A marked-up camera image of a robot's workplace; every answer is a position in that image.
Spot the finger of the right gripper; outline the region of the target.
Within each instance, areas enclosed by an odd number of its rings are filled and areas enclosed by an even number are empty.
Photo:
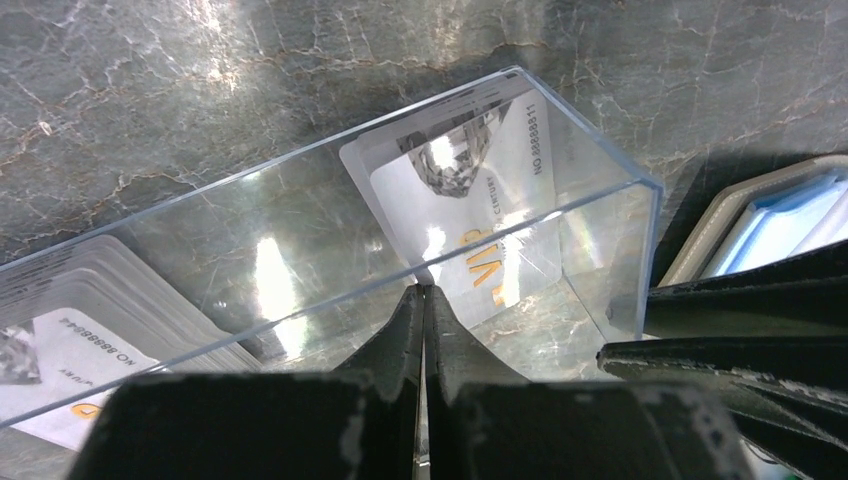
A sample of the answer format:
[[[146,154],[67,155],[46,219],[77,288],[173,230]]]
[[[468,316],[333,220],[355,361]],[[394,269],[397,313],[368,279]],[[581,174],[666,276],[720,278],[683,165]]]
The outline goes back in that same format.
[[[847,476],[844,336],[609,343],[596,361],[624,380],[698,384],[720,398],[745,440],[799,476]]]

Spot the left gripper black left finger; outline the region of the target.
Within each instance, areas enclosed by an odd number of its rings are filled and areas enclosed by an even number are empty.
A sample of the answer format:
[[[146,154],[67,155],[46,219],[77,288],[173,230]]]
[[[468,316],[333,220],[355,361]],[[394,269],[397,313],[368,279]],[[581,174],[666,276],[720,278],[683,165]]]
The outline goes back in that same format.
[[[153,374],[122,385],[73,479],[409,479],[424,290],[324,372]]]

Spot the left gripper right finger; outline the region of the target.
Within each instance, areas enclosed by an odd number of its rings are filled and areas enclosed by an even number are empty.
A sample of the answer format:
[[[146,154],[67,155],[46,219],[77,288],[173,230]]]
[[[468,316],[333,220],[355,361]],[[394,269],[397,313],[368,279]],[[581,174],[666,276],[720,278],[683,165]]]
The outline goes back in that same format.
[[[435,479],[748,479],[718,399],[680,382],[533,382],[423,290]]]

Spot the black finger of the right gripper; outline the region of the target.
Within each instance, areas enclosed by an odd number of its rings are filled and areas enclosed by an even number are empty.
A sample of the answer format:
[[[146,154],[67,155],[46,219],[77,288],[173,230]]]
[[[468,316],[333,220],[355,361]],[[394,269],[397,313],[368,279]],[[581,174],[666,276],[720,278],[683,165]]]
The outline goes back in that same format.
[[[847,333],[847,243],[731,275],[654,288],[643,332],[659,338]]]

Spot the beige leather card holder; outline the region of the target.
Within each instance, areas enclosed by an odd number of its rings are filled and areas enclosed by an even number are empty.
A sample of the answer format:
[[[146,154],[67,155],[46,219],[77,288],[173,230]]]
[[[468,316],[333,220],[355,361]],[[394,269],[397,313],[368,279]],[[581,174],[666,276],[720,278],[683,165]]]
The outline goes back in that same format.
[[[847,239],[847,157],[815,157],[722,190],[661,286],[752,270]]]

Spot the clear acrylic card stand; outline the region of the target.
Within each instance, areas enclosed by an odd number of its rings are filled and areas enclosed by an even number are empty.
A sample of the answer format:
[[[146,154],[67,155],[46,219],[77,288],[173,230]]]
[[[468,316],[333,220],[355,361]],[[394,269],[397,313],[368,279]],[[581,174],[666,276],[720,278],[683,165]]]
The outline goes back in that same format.
[[[466,327],[534,380],[594,378],[595,352],[641,336],[663,188],[543,82],[512,67],[150,208],[16,265],[111,235],[258,360],[326,370],[385,325],[421,265],[404,261],[342,163],[342,146],[515,72],[548,102],[561,279]]]

